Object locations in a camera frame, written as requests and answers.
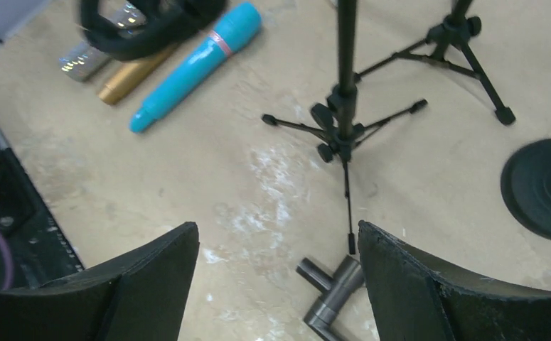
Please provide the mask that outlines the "black shock-mount tripod stand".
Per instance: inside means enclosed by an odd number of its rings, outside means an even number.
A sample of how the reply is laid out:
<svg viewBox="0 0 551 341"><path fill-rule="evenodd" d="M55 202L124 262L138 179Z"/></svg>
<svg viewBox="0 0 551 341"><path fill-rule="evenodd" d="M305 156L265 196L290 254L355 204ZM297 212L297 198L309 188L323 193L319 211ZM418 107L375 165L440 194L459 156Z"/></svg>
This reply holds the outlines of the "black shock-mount tripod stand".
<svg viewBox="0 0 551 341"><path fill-rule="evenodd" d="M225 1L175 1L164 9L160 1L133 1L145 16L145 22L133 26L130 37L124 29L111 23L100 13L98 1L79 3L80 27L87 42L116 60L131 61L148 57L162 48L183 42L201 30L207 34L231 9ZM355 29L357 3L338 4L338 84L325 104L315 104L311 115L313 127L291 123L290 127L321 139L319 154L325 162L338 156L344 166L351 161L353 150L364 142L365 127L355 124L358 90L354 80Z"/></svg>

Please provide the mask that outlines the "glitter silver-head microphone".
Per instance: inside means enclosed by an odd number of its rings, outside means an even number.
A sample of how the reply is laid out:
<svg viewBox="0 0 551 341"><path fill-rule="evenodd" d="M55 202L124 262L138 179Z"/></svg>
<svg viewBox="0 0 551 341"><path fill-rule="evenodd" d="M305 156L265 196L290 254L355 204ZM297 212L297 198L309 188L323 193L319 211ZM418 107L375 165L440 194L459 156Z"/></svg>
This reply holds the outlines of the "glitter silver-head microphone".
<svg viewBox="0 0 551 341"><path fill-rule="evenodd" d="M114 11L108 20L117 27L124 29L123 36L131 35L130 28L145 22L145 16L129 2ZM76 82L86 82L98 73L112 58L102 51L92 47L86 41L81 41L66 56L60 59L60 69Z"/></svg>

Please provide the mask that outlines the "gold microphone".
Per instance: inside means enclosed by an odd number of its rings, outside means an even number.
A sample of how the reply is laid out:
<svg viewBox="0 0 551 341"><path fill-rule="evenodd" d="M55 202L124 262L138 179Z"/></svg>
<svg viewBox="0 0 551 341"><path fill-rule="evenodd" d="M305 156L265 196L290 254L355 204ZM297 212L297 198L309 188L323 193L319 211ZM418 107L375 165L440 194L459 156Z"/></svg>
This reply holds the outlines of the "gold microphone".
<svg viewBox="0 0 551 341"><path fill-rule="evenodd" d="M104 83L97 96L110 106L118 104L167 60L178 46L179 44L173 44L149 57L123 63Z"/></svg>

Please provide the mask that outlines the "blue microphone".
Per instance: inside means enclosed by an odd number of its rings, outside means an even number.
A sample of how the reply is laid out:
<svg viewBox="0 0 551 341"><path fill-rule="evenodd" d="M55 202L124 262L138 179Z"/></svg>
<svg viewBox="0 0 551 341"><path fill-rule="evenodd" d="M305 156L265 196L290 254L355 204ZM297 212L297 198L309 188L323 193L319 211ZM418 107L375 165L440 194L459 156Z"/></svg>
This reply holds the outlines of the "blue microphone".
<svg viewBox="0 0 551 341"><path fill-rule="evenodd" d="M230 56L245 48L262 27L257 8L244 1L228 11L206 39L143 101L129 130L141 133L163 119Z"/></svg>

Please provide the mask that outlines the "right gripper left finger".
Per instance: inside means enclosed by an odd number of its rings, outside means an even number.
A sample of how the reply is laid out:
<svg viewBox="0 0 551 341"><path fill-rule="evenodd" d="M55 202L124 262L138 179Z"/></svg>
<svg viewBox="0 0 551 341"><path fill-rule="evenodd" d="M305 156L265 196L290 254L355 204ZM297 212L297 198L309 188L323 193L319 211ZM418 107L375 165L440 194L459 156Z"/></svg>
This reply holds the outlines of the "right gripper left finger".
<svg viewBox="0 0 551 341"><path fill-rule="evenodd" d="M185 222L76 274L0 291L0 340L177 340L198 251Z"/></svg>

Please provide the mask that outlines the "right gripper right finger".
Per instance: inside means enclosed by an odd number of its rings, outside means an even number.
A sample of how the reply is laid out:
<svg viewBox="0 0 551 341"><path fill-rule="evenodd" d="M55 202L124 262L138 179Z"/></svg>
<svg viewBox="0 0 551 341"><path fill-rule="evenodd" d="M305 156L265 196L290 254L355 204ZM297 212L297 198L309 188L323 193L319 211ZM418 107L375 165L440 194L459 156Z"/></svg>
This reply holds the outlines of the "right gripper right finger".
<svg viewBox="0 0 551 341"><path fill-rule="evenodd" d="M359 222L381 340L551 340L551 291L469 271Z"/></svg>

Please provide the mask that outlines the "black tripod microphone stand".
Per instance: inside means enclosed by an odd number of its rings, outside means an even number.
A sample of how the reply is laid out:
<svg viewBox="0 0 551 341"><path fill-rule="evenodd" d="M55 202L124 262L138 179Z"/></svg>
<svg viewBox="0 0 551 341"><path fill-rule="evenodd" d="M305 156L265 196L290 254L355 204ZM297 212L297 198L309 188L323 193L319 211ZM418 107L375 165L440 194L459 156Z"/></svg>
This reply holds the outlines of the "black tripod microphone stand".
<svg viewBox="0 0 551 341"><path fill-rule="evenodd" d="M390 57L371 65L363 71L354 74L354 80L360 82L363 77L390 64L393 61L415 60L436 67L444 68L472 77L478 80L495 107L495 116L500 123L510 126L515 122L515 115L510 107L504 105L495 87L491 83L485 70L469 46L472 38L478 36L482 29L482 22L478 16L466 16L472 0L458 0L452 5L451 12L436 26L429 29L426 36L396 51ZM466 58L469 68L451 63L445 58L447 50L456 48Z"/></svg>

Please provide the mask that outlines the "black round-base microphone stand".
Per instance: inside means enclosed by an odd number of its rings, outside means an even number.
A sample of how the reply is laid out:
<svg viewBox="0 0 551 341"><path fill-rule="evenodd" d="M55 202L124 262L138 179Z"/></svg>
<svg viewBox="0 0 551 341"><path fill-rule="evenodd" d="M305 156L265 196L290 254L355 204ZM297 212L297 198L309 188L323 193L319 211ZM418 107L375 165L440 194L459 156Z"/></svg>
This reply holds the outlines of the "black round-base microphone stand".
<svg viewBox="0 0 551 341"><path fill-rule="evenodd" d="M551 240L551 138L518 149L503 167L500 188L512 216Z"/></svg>

